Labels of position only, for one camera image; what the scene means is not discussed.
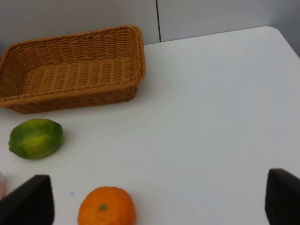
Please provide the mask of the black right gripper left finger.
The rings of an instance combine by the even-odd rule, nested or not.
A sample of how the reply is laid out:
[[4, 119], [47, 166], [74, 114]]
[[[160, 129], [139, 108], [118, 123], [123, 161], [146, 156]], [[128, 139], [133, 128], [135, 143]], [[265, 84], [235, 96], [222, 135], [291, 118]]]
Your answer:
[[54, 199], [49, 175], [35, 175], [0, 201], [2, 225], [52, 225]]

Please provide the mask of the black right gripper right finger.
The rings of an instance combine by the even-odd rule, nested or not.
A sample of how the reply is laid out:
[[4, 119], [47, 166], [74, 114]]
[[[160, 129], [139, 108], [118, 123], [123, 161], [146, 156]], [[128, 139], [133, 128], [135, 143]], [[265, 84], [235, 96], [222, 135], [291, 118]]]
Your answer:
[[270, 225], [299, 225], [300, 179], [284, 169], [270, 169], [265, 212]]

